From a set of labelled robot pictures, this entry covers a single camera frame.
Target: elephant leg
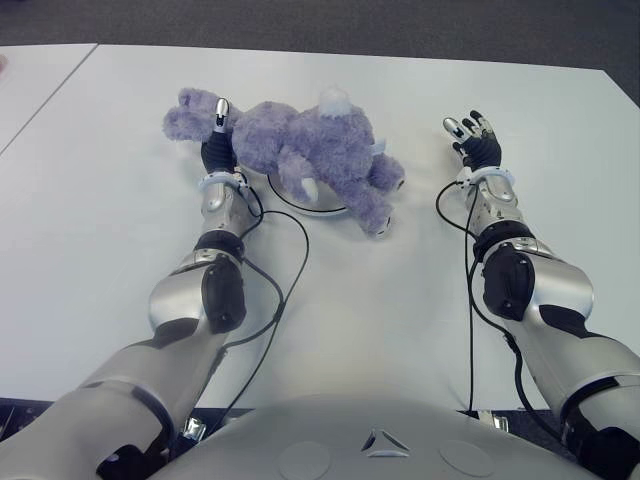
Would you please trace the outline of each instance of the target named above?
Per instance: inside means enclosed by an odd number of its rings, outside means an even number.
[[[178,103],[192,110],[215,112],[218,98],[215,93],[197,88],[183,88],[178,93]]]
[[[365,233],[375,236],[386,233],[393,208],[366,179],[332,185],[332,188]]]
[[[299,153],[284,147],[278,155],[278,174],[282,186],[300,202],[318,201],[313,165]]]
[[[389,193],[398,190],[404,183],[404,179],[404,168],[395,158],[384,153],[373,157],[373,164],[367,175],[371,185],[383,193]]]
[[[206,142],[213,130],[214,117],[187,107],[174,107],[164,117],[162,130],[170,140]]]

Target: gray carpet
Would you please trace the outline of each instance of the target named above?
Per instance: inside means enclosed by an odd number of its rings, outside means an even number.
[[[596,68],[640,102],[638,0],[0,0],[0,45],[74,42]]]

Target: stuffed elephant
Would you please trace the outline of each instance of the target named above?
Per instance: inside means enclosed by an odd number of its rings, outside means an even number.
[[[179,106],[164,119],[172,140],[205,142],[214,125],[218,96],[183,89]],[[374,143],[371,124],[346,93],[332,88],[318,106],[302,113],[282,103],[263,102],[246,113],[231,107],[227,121],[238,162],[265,175],[278,174],[298,201],[317,200],[316,180],[329,185],[370,235],[389,226],[392,207],[385,194],[404,183],[404,169]]]

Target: black wire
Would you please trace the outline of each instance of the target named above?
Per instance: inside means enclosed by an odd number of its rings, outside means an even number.
[[[473,274],[474,273],[475,273],[475,268],[473,268],[472,271],[470,272],[471,280],[473,280]],[[533,409],[533,407],[531,406],[531,403],[529,403],[529,399],[527,398],[527,394],[525,393],[524,387],[522,385],[522,365],[523,365],[522,351],[520,350],[520,347],[518,347],[518,344],[516,343],[515,337],[507,329],[505,329],[505,328],[501,327],[500,325],[498,325],[497,323],[494,323],[491,320],[489,320],[486,317],[486,315],[480,311],[480,308],[478,307],[478,305],[476,304],[475,299],[473,298],[473,292],[472,291],[470,292],[470,296],[471,296],[473,308],[476,311],[476,313],[478,314],[478,316],[482,320],[484,320],[485,323],[487,323],[491,327],[495,328],[496,330],[499,330],[500,332],[502,332],[502,334],[504,335],[505,340],[507,341],[507,345],[509,345],[509,348],[511,349],[511,351],[513,351],[513,354],[516,356],[516,367],[515,367],[515,371],[514,371],[514,379],[515,379],[515,384],[516,384],[516,391],[518,392],[518,398],[522,402],[522,405],[524,406],[525,410],[531,416],[533,421],[542,430],[544,430],[550,436],[555,438],[559,443],[562,443],[562,438],[561,438],[560,434],[556,430],[554,430],[551,426],[549,426],[549,424],[547,422],[545,422],[538,415],[538,413]]]
[[[302,272],[304,271],[305,267],[307,266],[307,261],[309,260],[309,247],[310,247],[310,245],[309,245],[309,234],[307,233],[307,229],[304,227],[304,225],[302,225],[302,223],[297,218],[295,218],[292,215],[289,215],[286,212],[281,212],[280,210],[264,210],[264,208],[262,206],[262,202],[260,201],[260,197],[258,196],[256,191],[251,187],[249,187],[249,189],[251,190],[251,192],[252,192],[253,196],[255,197],[256,201],[258,202],[258,205],[260,207],[260,213],[258,215],[254,214],[253,211],[251,210],[251,206],[247,205],[247,207],[249,208],[249,211],[251,212],[251,214],[254,217],[259,217],[259,218],[258,218],[258,221],[256,223],[254,223],[251,227],[249,227],[240,236],[240,238],[244,238],[249,232],[255,230],[258,227],[258,225],[260,225],[260,223],[262,223],[262,220],[264,219],[264,216],[266,214],[284,215],[285,217],[288,217],[291,220],[293,220],[300,227],[300,230],[302,231],[302,233],[304,235],[304,239],[305,239],[305,254],[304,254],[304,259],[302,260],[302,263],[300,265],[300,268],[298,269],[298,273],[297,273],[295,279],[293,280],[293,283],[289,287],[289,290],[287,291],[287,294],[284,296],[284,299],[282,297],[282,289],[280,288],[278,283],[269,274],[267,274],[264,270],[262,270],[260,267],[258,267],[257,265],[253,264],[248,259],[246,259],[246,258],[244,259],[245,262],[247,262],[247,264],[251,268],[253,268],[257,273],[259,273],[265,279],[267,279],[269,281],[269,283],[271,283],[273,285],[273,287],[276,289],[276,291],[278,292],[278,298],[279,298],[278,308],[276,309],[276,312],[274,313],[271,321],[268,324],[266,324],[264,327],[262,327],[260,330],[258,330],[257,332],[255,332],[254,334],[252,334],[252,335],[250,335],[250,336],[248,336],[246,338],[243,338],[242,340],[237,340],[235,342],[230,342],[230,343],[228,343],[226,345],[223,345],[223,347],[221,348],[221,352],[222,352],[221,355],[224,355],[228,348],[232,348],[232,347],[235,347],[235,346],[238,346],[238,345],[242,345],[242,344],[248,343],[248,342],[250,342],[252,340],[255,340],[256,338],[258,338],[261,335],[263,335],[266,331],[268,331],[273,326],[273,330],[271,330],[271,335],[269,336],[269,341],[267,342],[267,346],[265,347],[264,352],[262,353],[262,357],[260,357],[260,361],[258,362],[256,367],[253,369],[253,372],[249,376],[249,379],[244,383],[243,387],[240,389],[238,394],[234,397],[234,399],[231,401],[229,406],[224,410],[224,412],[222,413],[222,415],[220,416],[218,421],[215,423],[213,428],[210,430],[211,433],[216,431],[216,429],[224,421],[224,419],[229,414],[229,412],[233,409],[233,407],[238,402],[238,400],[240,400],[240,398],[242,397],[244,392],[247,390],[247,388],[249,388],[249,385],[251,384],[251,382],[253,381],[253,379],[257,375],[258,371],[260,370],[260,367],[262,366],[262,364],[264,363],[265,359],[267,358],[267,354],[269,353],[269,349],[271,348],[271,344],[273,343],[273,339],[275,338],[276,331],[278,330],[278,326],[280,325],[280,320],[282,319],[282,315],[284,313],[284,309],[286,308],[287,302],[289,301],[289,298],[291,297],[291,294],[293,293],[294,288],[298,284],[298,281],[300,280],[300,276],[302,275]]]
[[[235,340],[233,342],[225,343],[222,346],[222,348],[227,349],[227,350],[229,348],[233,348],[233,347],[237,347],[239,345],[244,345],[245,343],[249,343],[250,341],[255,340],[260,335],[262,335],[267,330],[269,330],[273,326],[273,324],[276,323],[280,319],[278,314],[280,313],[280,315],[282,315],[280,310],[284,309],[283,305],[285,304],[285,302],[284,302],[284,294],[282,293],[282,289],[280,288],[280,285],[278,285],[278,282],[276,282],[267,272],[262,270],[260,267],[258,267],[256,264],[254,264],[248,258],[245,257],[244,258],[244,262],[247,265],[249,265],[249,267],[251,267],[253,270],[255,270],[256,273],[258,273],[263,278],[265,278],[273,286],[273,288],[275,289],[276,293],[278,294],[278,307],[276,308],[276,313],[273,315],[273,318],[271,319],[271,321],[269,323],[267,323],[264,327],[262,327],[260,330],[258,330],[257,332],[249,335],[248,337],[243,338],[242,340]]]
[[[465,232],[469,232],[469,225],[471,224],[471,216],[473,214],[473,209],[476,207],[476,202],[478,201],[478,189],[475,189],[475,195],[473,197],[473,202],[471,203],[471,208],[469,209],[469,216],[467,217],[467,225],[464,229]],[[478,259],[474,260],[474,265],[477,266]],[[467,279],[467,291],[471,291],[471,278],[469,277],[469,235],[464,236],[464,275]],[[473,390],[474,390],[474,376],[475,376],[475,367],[473,362],[473,306],[471,305],[471,296],[469,298],[469,404],[467,407],[467,412],[471,413],[473,411]]]
[[[447,222],[448,224],[454,226],[455,228],[462,230],[463,232],[465,232],[465,237],[466,235],[471,235],[474,238],[477,238],[473,235],[472,232],[469,231],[469,220],[471,219],[471,212],[473,212],[473,209],[475,207],[475,203],[477,200],[477,195],[478,195],[478,191],[476,189],[476,196],[474,198],[473,201],[473,205],[471,207],[471,210],[469,212],[469,217],[467,218],[467,228],[463,228],[460,225],[452,222],[451,220],[449,220],[447,217],[444,216],[444,214],[442,213],[442,211],[440,210],[440,205],[439,205],[439,201],[440,198],[442,197],[443,193],[446,192],[449,188],[451,188],[453,185],[456,185],[458,182],[451,182],[448,185],[446,185],[438,194],[438,197],[436,199],[436,210],[438,211],[438,214],[442,217],[442,219]],[[467,268],[468,265],[468,246],[466,244],[466,238],[465,238],[465,269]],[[478,314],[478,316],[489,326],[491,326],[492,328],[495,328],[496,330],[498,330],[499,332],[501,332],[504,336],[504,339],[507,342],[507,345],[509,346],[509,348],[511,349],[511,351],[513,352],[513,354],[516,357],[516,365],[515,365],[515,369],[514,369],[514,383],[515,383],[515,387],[516,387],[516,392],[518,393],[518,398],[520,399],[520,402],[522,403],[522,405],[524,406],[526,412],[531,416],[531,418],[533,419],[533,421],[538,425],[538,427],[540,427],[542,430],[544,430],[545,432],[547,432],[547,434],[549,434],[551,437],[553,437],[556,441],[558,441],[558,443],[562,443],[562,437],[560,435],[560,433],[558,433],[556,430],[554,430],[547,422],[545,422],[539,415],[538,413],[534,410],[533,406],[531,405],[531,403],[529,402],[529,399],[527,398],[527,394],[524,391],[524,386],[522,384],[522,366],[523,366],[523,358],[522,358],[522,352],[520,350],[520,347],[518,347],[518,344],[516,343],[516,339],[515,337],[511,334],[511,332],[509,332],[506,328],[498,325],[495,322],[492,322],[491,320],[489,320],[487,318],[487,316],[482,313],[482,311],[480,310],[480,308],[478,307],[478,304],[475,301],[474,295],[473,295],[473,277],[474,274],[476,272],[476,269],[478,267],[478,259],[474,259],[473,264],[471,265],[471,269],[467,271],[467,295],[469,298],[469,302],[471,307],[473,308],[473,310],[475,310],[475,312]],[[471,340],[470,340],[470,364],[471,364],[471,388],[470,388],[470,393],[469,393],[469,408],[468,411],[471,410],[471,402],[473,399],[473,373],[474,373],[474,369],[473,369],[473,327],[472,327],[472,320],[470,317],[470,333],[471,333]]]
[[[449,183],[448,185],[446,185],[442,190],[440,190],[440,193],[438,193],[438,196],[436,197],[436,211],[438,212],[438,215],[440,215],[440,218],[442,218],[445,222],[447,222],[449,225],[451,225],[453,228],[457,228],[458,230],[465,232],[467,235],[471,235],[471,237],[473,237],[474,240],[477,239],[476,235],[473,234],[473,232],[470,232],[468,228],[464,228],[461,225],[458,225],[455,222],[452,222],[451,220],[449,220],[444,213],[442,213],[442,209],[440,208],[440,199],[442,198],[442,195],[444,195],[444,193],[449,190],[451,187],[453,187],[454,185],[460,185],[461,182],[456,182],[453,181],[451,183]]]

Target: robot forearm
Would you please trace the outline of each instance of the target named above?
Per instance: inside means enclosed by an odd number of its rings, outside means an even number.
[[[239,193],[246,184],[224,134],[225,115],[224,108],[218,112],[222,121],[203,146],[203,233],[150,297],[153,338],[114,354],[3,442],[0,478],[97,478],[96,468],[110,455],[159,452],[184,425],[222,360],[225,339],[246,313],[240,237],[251,218]]]
[[[505,319],[562,422],[567,447],[595,473],[627,478],[640,461],[640,358],[586,329],[591,282],[531,233],[512,178],[500,168],[500,149],[491,146],[497,144],[493,130],[477,112],[472,117],[479,126],[465,119],[465,131],[447,119],[445,128],[462,142],[454,145],[465,165],[458,180],[473,208],[469,229],[477,237],[476,261],[483,263],[485,305]]]

